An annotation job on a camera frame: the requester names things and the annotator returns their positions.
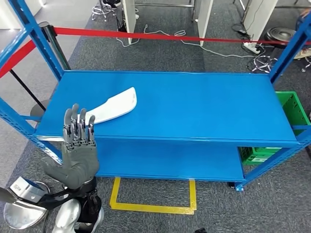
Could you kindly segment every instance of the green plastic crate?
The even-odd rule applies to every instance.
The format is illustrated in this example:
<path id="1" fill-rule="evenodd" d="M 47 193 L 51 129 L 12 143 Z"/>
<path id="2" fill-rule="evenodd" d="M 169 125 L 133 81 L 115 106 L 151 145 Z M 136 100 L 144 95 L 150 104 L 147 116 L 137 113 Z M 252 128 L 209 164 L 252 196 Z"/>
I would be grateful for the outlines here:
<path id="1" fill-rule="evenodd" d="M 310 125 L 303 106 L 299 101 L 298 96 L 294 91 L 277 91 L 276 92 L 279 100 L 283 107 L 284 112 L 291 125 Z M 303 130 L 294 130 L 297 136 Z M 257 165 L 264 162 L 271 155 L 279 151 L 280 148 L 239 148 L 241 158 L 245 165 Z"/>

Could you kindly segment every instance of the blue metal shelf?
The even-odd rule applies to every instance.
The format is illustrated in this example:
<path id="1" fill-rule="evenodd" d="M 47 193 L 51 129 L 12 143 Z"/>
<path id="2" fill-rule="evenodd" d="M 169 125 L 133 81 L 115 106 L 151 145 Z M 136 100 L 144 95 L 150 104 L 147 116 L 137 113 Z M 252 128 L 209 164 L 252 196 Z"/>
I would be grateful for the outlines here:
<path id="1" fill-rule="evenodd" d="M 91 88 L 77 93 L 73 83 Z M 220 73 L 65 72 L 35 135 L 62 138 L 64 112 L 72 104 L 91 110 L 131 86 L 137 105 L 97 124 L 97 138 L 298 143 L 267 76 Z"/>
<path id="2" fill-rule="evenodd" d="M 156 140 L 100 139 L 97 143 L 100 166 L 97 176 L 228 182 L 245 180 L 236 147 Z"/>
<path id="3" fill-rule="evenodd" d="M 135 109 L 95 126 L 99 176 L 226 181 L 242 191 L 311 144 L 309 127 L 293 134 L 273 86 L 308 40 L 311 14 L 269 74 L 63 71 L 24 0 L 8 1 L 25 29 L 0 54 L 0 67 L 29 34 L 60 83 L 35 133 L 1 98 L 0 117 L 58 163 L 61 153 L 46 140 L 63 139 L 66 109 L 91 110 L 131 86 Z M 282 148 L 243 175 L 239 146 Z"/>

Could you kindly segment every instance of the shelf frame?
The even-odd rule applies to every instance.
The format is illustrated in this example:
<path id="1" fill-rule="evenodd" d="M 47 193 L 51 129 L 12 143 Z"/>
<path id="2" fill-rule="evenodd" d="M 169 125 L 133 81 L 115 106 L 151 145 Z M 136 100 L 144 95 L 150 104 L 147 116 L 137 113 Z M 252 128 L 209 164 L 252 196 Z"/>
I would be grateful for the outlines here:
<path id="1" fill-rule="evenodd" d="M 0 54 L 0 67 L 2 67 L 6 61 L 11 57 L 15 50 L 20 46 L 26 35 L 29 35 L 31 39 L 36 45 L 36 47 L 41 52 L 44 59 L 48 64 L 51 71 L 54 74 L 57 81 L 60 81 L 63 76 L 64 71 L 61 65 L 57 61 L 55 54 L 51 49 L 46 38 L 42 32 L 40 27 L 35 22 L 35 18 L 31 14 L 29 9 L 25 3 L 24 0 L 9 0 L 12 8 L 17 13 L 19 19 L 24 26 L 24 29 L 21 30 L 15 39 L 10 43 L 7 48 Z M 305 19 L 305 22 L 300 25 L 300 29 L 288 43 L 288 45 L 283 51 L 278 62 L 271 70 L 269 74 L 266 74 L 273 85 L 277 81 L 281 74 L 293 60 L 293 58 L 311 36 L 311 14 Z M 8 122 L 8 124 L 14 127 L 20 133 L 25 137 L 32 141 L 37 147 L 47 153 L 51 158 L 58 163 L 61 163 L 61 153 L 57 150 L 55 147 L 49 142 L 43 141 L 44 138 L 35 133 L 35 129 L 27 123 L 24 116 L 21 116 L 17 113 L 15 110 L 9 106 L 8 103 L 0 98 L 0 117 Z M 256 167 L 255 169 L 245 174 L 245 180 L 242 182 L 236 182 L 235 187 L 237 191 L 242 191 L 244 187 L 265 172 L 267 172 L 275 166 L 277 166 L 285 160 L 287 160 L 295 153 L 305 148 L 311 144 L 311 129 L 306 129 L 304 132 L 297 137 L 298 143 L 294 143 L 293 145 L 282 144 L 281 146 L 287 146 L 288 148 L 282 148 L 271 158 L 263 162 L 261 165 Z M 237 141 L 223 141 L 223 142 L 214 142 L 220 143 L 223 145 L 236 145 L 236 146 L 258 146 L 261 144 L 257 144 L 251 141 L 245 140 L 239 144 Z"/>

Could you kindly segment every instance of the red barrier tape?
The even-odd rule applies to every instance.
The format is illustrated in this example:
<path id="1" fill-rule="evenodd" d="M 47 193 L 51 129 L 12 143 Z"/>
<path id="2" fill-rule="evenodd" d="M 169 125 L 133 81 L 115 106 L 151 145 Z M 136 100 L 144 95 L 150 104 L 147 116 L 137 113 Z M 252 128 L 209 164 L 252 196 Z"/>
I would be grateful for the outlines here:
<path id="1" fill-rule="evenodd" d="M 32 51 L 34 48 L 35 48 L 35 45 L 32 40 L 29 40 L 23 47 L 16 51 L 14 54 L 11 56 L 2 68 L 0 69 L 0 79 Z"/>
<path id="2" fill-rule="evenodd" d="M 150 39 L 150 40 L 183 40 L 183 41 L 207 41 L 207 42 L 226 42 L 226 43 L 263 43 L 263 44 L 285 44 L 280 41 L 266 40 L 239 40 L 239 39 L 220 39 L 220 38 L 199 38 L 196 36 L 174 36 L 163 34 L 143 34 L 143 33 L 122 33 L 104 30 L 90 30 L 79 28 L 54 28 L 57 34 L 60 35 L 80 35 L 80 36 L 100 36 L 100 37 L 119 37 L 119 38 L 135 38 L 135 39 Z"/>
<path id="3" fill-rule="evenodd" d="M 99 36 L 99 37 L 112 37 L 112 38 L 135 38 L 135 39 L 149 39 L 149 40 L 183 40 L 183 41 L 207 41 L 207 42 L 226 42 L 226 43 L 262 43 L 262 44 L 286 44 L 280 41 L 266 41 L 266 40 L 239 40 L 239 39 L 220 39 L 220 38 L 199 38 L 196 36 L 174 36 L 163 34 L 143 34 L 143 33 L 122 33 L 105 30 L 90 30 L 79 28 L 54 28 L 59 35 L 79 35 L 79 36 Z M 306 42 L 306 45 L 311 45 L 311 42 Z M 28 41 L 23 47 L 20 48 L 10 59 L 8 59 L 2 68 L 0 69 L 0 78 L 8 73 L 31 51 L 35 48 L 32 41 Z"/>

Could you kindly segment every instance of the yellow floor tape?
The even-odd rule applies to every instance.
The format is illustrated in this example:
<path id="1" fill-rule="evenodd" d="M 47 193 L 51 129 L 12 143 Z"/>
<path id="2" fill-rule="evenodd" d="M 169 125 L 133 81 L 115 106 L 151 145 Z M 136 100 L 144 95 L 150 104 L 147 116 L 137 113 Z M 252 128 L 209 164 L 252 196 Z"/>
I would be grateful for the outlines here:
<path id="1" fill-rule="evenodd" d="M 119 188 L 120 187 L 120 181 L 120 177 L 115 177 L 112 187 L 112 191 L 110 198 L 110 206 L 113 210 L 128 210 L 182 215 L 193 215 L 195 213 L 195 210 L 196 210 L 196 181 L 194 180 L 189 181 L 190 207 L 144 205 L 117 202 Z"/>

